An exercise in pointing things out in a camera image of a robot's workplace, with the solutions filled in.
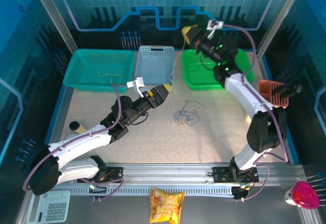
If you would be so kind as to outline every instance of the light blue basket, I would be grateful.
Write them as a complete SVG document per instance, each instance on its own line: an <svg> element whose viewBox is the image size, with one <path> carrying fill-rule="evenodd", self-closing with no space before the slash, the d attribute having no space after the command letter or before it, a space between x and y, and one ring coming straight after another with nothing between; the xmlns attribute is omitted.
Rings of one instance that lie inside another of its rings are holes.
<svg viewBox="0 0 326 224"><path fill-rule="evenodd" d="M173 69L174 47L139 47L135 77L143 77L145 87L140 88L141 92L166 83L172 86L174 74L171 75L171 73Z"/></svg>
<svg viewBox="0 0 326 224"><path fill-rule="evenodd" d="M114 92L111 84L131 80L134 53L129 50L78 49L72 56L63 84L80 91ZM118 88L125 93L127 88Z"/></svg>

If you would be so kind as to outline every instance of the plastic basket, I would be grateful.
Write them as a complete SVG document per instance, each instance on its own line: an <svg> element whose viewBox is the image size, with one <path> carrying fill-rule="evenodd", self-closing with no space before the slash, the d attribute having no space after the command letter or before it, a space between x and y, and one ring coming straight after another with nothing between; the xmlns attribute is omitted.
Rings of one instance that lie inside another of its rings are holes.
<svg viewBox="0 0 326 224"><path fill-rule="evenodd" d="M141 92L155 86L173 84L174 47L140 46L135 70L135 77L142 76L145 87Z"/></svg>
<svg viewBox="0 0 326 224"><path fill-rule="evenodd" d="M203 63L212 69L216 63L202 56ZM244 72L250 68L250 62L246 52L239 49L239 53L235 58L235 63L239 69ZM200 54L196 54L196 50L189 49L182 54L182 71L183 79L191 90L222 90L223 86L214 78L213 71L205 69L200 62ZM250 71L246 75L247 80L252 83L254 73Z"/></svg>
<svg viewBox="0 0 326 224"><path fill-rule="evenodd" d="M63 84L80 91L114 92L111 84L131 80L134 53L129 50L78 49L72 56ZM127 87L118 88L125 93Z"/></svg>

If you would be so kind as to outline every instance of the glass panel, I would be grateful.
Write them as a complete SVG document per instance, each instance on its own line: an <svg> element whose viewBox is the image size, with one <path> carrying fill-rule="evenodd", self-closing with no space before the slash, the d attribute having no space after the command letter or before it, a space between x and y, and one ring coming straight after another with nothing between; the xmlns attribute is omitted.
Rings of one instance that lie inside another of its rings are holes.
<svg viewBox="0 0 326 224"><path fill-rule="evenodd" d="M0 12L0 215L13 223L29 151L22 141L46 140L64 74L57 55L70 56L39 0L0 0Z"/></svg>
<svg viewBox="0 0 326 224"><path fill-rule="evenodd" d="M282 0L54 1L79 48L110 49L138 49L139 44L172 45L181 48L182 27L199 24L205 28L208 20L214 18L252 31L258 45L282 2ZM227 29L224 29L224 32L217 33L216 41L219 41L219 36L224 35L226 31ZM241 48L251 48L246 38L244 36L242 38L242 34L233 33L239 36Z"/></svg>
<svg viewBox="0 0 326 224"><path fill-rule="evenodd" d="M290 98L287 122L298 158L307 177L311 177L309 181L317 180L312 185L319 190L321 200L326 199L319 180L326 173L325 3L326 0L295 0L266 52L270 78L302 86L301 93Z"/></svg>

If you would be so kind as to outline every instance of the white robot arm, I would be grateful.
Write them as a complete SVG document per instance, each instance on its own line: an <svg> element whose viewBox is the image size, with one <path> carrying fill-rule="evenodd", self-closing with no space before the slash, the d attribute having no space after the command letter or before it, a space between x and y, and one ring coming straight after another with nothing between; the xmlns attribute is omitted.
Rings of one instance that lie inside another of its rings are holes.
<svg viewBox="0 0 326 224"><path fill-rule="evenodd" d="M232 35L223 36L218 44L212 42L213 34L223 27L222 21L208 22L207 31L197 26L186 26L182 34L187 44L212 59L216 65L213 68L215 79L240 102L252 119L247 132L248 144L231 159L229 172L236 180L239 176L251 174L260 156L280 144L276 126L280 127L283 139L286 136L286 113L282 107L275 108L266 101L247 81L242 71L235 63L238 54L238 40ZM273 113L278 124L275 125L269 112Z"/></svg>
<svg viewBox="0 0 326 224"><path fill-rule="evenodd" d="M170 91L170 85L165 84L140 93L138 87L143 86L142 78L134 82L128 82L128 87L137 87L138 99L134 102L127 96L121 96L111 107L112 112L91 130L73 138L53 143L50 145L36 144L31 149L25 161L21 164L22 172L29 176L36 165L47 155L56 151L47 158L32 174L29 186L35 195L43 194L51 190L56 184L74 179L87 178L95 182L105 177L107 167L98 156L91 156L84 160L75 158L93 150L119 140L128 132L128 126L132 125L139 117L146 116L148 110L160 106Z"/></svg>

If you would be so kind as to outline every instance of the snack bag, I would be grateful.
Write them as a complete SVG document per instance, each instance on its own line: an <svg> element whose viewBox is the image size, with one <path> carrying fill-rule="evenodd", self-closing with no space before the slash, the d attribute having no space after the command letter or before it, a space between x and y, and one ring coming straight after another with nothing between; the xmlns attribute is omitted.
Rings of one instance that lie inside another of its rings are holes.
<svg viewBox="0 0 326 224"><path fill-rule="evenodd" d="M153 188L151 191L151 217L149 223L168 221L170 224L180 224L181 206L185 192L168 193Z"/></svg>

